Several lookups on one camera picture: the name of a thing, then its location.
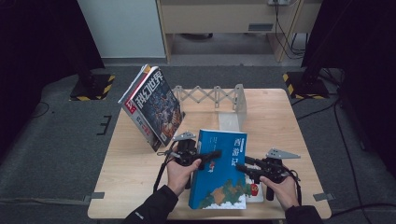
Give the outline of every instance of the hardcover book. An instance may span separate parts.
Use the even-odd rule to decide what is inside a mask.
[[[245,174],[236,170],[245,163],[248,135],[240,132],[200,130],[200,154],[221,150],[221,157],[205,163],[192,175],[189,206],[192,209],[246,209]]]
[[[151,67],[125,104],[142,115],[164,146],[183,120],[180,103],[158,66]]]
[[[128,90],[122,95],[119,100],[119,104],[121,104],[122,109],[128,114],[131,120],[136,125],[137,129],[143,134],[146,138],[149,145],[152,147],[154,151],[157,151],[161,146],[161,141],[151,130],[149,124],[147,123],[144,116],[140,113],[140,111],[136,110],[136,107],[129,101],[129,98],[136,92],[139,85],[142,84],[143,80],[149,74],[151,67],[146,64],[143,65],[139,74],[137,74],[134,81],[129,86]]]

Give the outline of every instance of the black jacket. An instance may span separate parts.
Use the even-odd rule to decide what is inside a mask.
[[[123,224],[163,224],[169,213],[175,208],[177,201],[176,194],[164,185],[125,218]],[[310,205],[293,206],[286,211],[285,216],[289,224],[323,223],[317,209]]]

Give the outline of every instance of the cover image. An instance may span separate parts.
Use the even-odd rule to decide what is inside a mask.
[[[139,74],[131,83],[128,90],[122,95],[121,99],[119,100],[119,104],[121,104],[122,109],[128,114],[143,136],[145,136],[152,149],[157,151],[161,146],[160,139],[158,139],[154,131],[151,130],[149,124],[146,122],[142,114],[140,114],[139,111],[136,111],[135,106],[129,102],[129,98],[136,92],[138,86],[143,82],[150,70],[151,67],[148,64],[142,66]]]
[[[193,173],[189,206],[192,209],[246,209],[245,174],[235,168],[245,163],[248,135],[239,132],[200,130],[200,154],[221,150],[221,157]]]
[[[128,103],[140,112],[150,129],[167,146],[183,118],[180,103],[158,66],[151,67]]]

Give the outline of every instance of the blue book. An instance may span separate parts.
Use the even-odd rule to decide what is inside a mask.
[[[192,209],[246,209],[245,174],[235,168],[245,163],[248,135],[239,132],[200,130],[200,154],[221,150],[221,157],[192,175],[189,206]]]

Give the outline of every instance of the wooden table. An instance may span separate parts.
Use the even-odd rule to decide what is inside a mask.
[[[280,89],[246,89],[247,119],[243,131],[247,133],[247,156],[264,158],[271,147],[301,156],[283,160],[301,178],[303,204],[314,205],[322,218],[329,218],[327,201],[316,202],[313,195],[322,193],[315,167],[309,156],[300,128],[291,109],[289,98]],[[231,110],[231,105],[213,102],[183,102],[187,114],[179,132],[198,134],[199,129],[218,129],[217,111]],[[104,192],[103,199],[92,199],[88,216],[93,219],[125,218],[152,193],[153,184],[164,160],[145,142],[123,110],[117,121],[108,152],[96,184],[95,192]],[[163,174],[160,187],[166,183]],[[277,199],[272,202],[248,203],[245,210],[192,210],[188,206],[190,191],[180,196],[169,219],[282,219],[284,212]]]

